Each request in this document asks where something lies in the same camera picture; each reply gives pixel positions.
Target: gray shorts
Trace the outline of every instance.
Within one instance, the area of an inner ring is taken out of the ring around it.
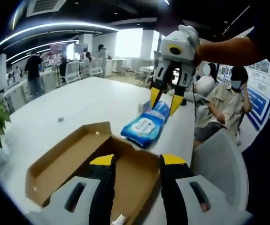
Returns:
[[[217,122],[210,122],[204,128],[196,127],[194,129],[194,140],[198,142],[205,142],[209,139],[213,134],[219,131],[221,128],[225,128],[225,126],[221,125]]]

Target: window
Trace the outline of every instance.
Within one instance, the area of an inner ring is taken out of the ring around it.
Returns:
[[[142,35],[142,28],[118,31],[115,46],[115,56],[132,58],[140,57]]]
[[[160,33],[157,31],[154,31],[154,38],[153,38],[153,43],[152,43],[152,51],[150,53],[150,59],[154,59],[154,51],[157,51],[158,48],[158,42],[159,42],[159,35]]]

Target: wet wipes package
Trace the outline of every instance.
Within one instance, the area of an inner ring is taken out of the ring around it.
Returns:
[[[160,136],[169,111],[169,106],[165,102],[159,101],[154,109],[149,107],[146,112],[126,125],[120,135],[138,146],[146,148]]]

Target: led light strip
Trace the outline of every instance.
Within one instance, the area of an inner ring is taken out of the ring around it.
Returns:
[[[23,51],[23,52],[20,52],[20,53],[16,54],[16,55],[14,55],[14,56],[8,58],[8,59],[6,60],[6,62],[12,60],[13,58],[15,58],[15,57],[18,56],[18,55],[21,55],[21,54],[23,54],[23,53],[27,53],[27,52],[29,52],[29,51],[31,51],[31,50],[34,50],[34,49],[37,49],[37,48],[41,48],[41,47],[49,46],[49,45],[62,44],[62,43],[67,43],[67,42],[77,42],[77,41],[79,41],[79,40],[58,41],[58,42],[53,42],[53,43],[49,43],[49,44],[40,45],[40,46],[37,46],[37,47],[34,47],[34,48],[30,48],[30,49],[27,49],[27,50],[25,50],[25,51]]]
[[[37,54],[38,54],[38,53],[47,52],[47,51],[49,51],[49,50],[50,50],[50,48],[45,49],[45,50],[42,50],[42,51],[38,51]],[[25,58],[27,58],[27,57],[30,57],[30,56],[31,56],[31,54],[25,55],[24,57],[22,57],[22,58],[20,58],[20,59],[18,59],[18,60],[16,60],[16,61],[13,61],[11,64],[13,65],[13,64],[15,64],[16,62],[19,62],[19,61],[21,61],[21,60],[23,60],[23,59],[25,59]]]
[[[3,43],[7,42],[8,40],[10,40],[10,39],[12,39],[20,34],[28,32],[28,31],[36,30],[36,29],[44,28],[44,27],[52,27],[52,26],[88,26],[88,27],[98,27],[98,28],[104,28],[107,30],[119,31],[118,29],[115,29],[115,28],[111,28],[111,27],[107,27],[107,26],[103,26],[103,25],[98,25],[98,24],[93,24],[93,23],[88,23],[88,22],[58,22],[58,23],[54,22],[54,23],[42,24],[42,25],[38,25],[35,27],[30,27],[30,28],[21,30],[15,34],[12,34],[11,36],[7,37],[6,39],[3,39],[0,42],[0,45],[2,45]]]

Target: face mask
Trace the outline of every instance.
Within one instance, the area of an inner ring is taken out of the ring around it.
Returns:
[[[231,86],[235,89],[240,88],[241,81],[231,81]]]

